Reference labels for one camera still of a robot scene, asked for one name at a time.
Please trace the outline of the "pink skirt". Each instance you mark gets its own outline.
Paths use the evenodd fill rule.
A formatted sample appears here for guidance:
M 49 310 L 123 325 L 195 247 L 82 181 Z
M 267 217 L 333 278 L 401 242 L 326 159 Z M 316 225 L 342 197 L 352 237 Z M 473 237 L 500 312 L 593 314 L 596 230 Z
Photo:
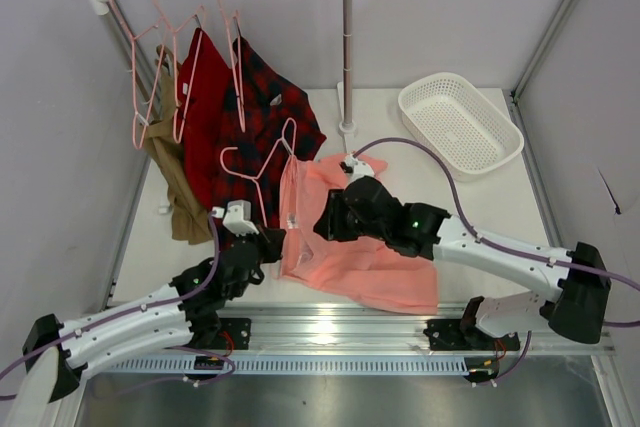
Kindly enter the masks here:
M 331 189 L 347 186 L 342 154 L 318 161 L 292 157 L 280 181 L 280 227 L 286 231 L 280 276 L 367 307 L 413 315 L 438 310 L 437 270 L 368 237 L 329 242 L 313 231 Z

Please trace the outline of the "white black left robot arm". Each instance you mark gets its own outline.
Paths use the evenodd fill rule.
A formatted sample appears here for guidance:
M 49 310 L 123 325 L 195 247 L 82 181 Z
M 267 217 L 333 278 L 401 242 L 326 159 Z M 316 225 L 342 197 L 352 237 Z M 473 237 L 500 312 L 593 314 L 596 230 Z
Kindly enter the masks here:
M 51 401 L 80 381 L 134 357 L 161 349 L 208 349 L 221 329 L 218 311 L 264 280 L 262 266 L 281 259 L 283 229 L 258 229 L 184 270 L 157 290 L 83 318 L 37 319 L 23 344 L 26 370 L 49 348 L 58 352 Z

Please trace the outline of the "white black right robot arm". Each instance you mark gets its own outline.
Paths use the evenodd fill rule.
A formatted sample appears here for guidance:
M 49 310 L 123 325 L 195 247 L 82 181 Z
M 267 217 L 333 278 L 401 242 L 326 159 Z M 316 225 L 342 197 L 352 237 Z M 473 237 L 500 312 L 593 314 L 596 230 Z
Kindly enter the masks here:
M 600 340 L 611 282 L 599 250 L 590 244 L 566 250 L 508 237 L 492 240 L 444 209 L 402 203 L 373 177 L 330 190 L 313 230 L 327 241 L 371 237 L 405 257 L 475 268 L 526 288 L 524 294 L 471 299 L 462 329 L 498 338 L 548 325 L 574 342 Z

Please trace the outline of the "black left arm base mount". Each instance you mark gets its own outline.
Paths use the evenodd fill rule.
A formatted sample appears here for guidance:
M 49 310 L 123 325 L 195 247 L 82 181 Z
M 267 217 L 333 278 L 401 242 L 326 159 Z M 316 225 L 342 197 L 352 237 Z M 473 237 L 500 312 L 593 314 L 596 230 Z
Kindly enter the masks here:
M 186 311 L 191 337 L 184 347 L 201 350 L 248 350 L 252 320 L 248 317 L 220 317 L 213 307 Z

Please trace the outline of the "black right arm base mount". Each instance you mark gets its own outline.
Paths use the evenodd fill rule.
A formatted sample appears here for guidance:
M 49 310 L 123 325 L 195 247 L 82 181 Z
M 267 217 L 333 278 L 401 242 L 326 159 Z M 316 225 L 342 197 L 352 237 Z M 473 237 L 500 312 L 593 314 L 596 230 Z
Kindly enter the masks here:
M 431 319 L 426 322 L 423 334 L 434 351 L 498 351 L 520 350 L 517 334 L 494 337 L 482 332 L 476 326 L 476 314 L 483 296 L 472 298 L 465 307 L 461 318 Z

